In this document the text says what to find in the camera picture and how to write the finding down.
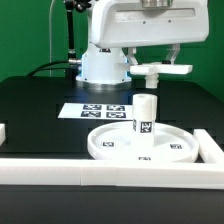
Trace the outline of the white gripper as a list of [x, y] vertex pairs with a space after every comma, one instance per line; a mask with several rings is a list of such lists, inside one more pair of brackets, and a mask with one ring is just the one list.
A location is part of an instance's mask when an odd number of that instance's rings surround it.
[[142, 0], [99, 0], [92, 9], [92, 42], [99, 48], [172, 44], [166, 61], [174, 64], [180, 43], [202, 42], [209, 34], [207, 0], [172, 0], [170, 6], [143, 6]]

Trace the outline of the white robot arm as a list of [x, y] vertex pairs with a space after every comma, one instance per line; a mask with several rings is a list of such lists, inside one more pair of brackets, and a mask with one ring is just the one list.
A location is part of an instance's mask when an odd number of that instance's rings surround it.
[[[209, 34], [208, 0], [91, 0], [88, 47], [82, 55], [77, 82], [97, 90], [131, 84], [144, 75], [155, 89], [161, 74], [185, 75], [190, 65], [175, 59], [182, 43], [202, 42]], [[168, 45], [163, 62], [140, 64], [136, 49]]]

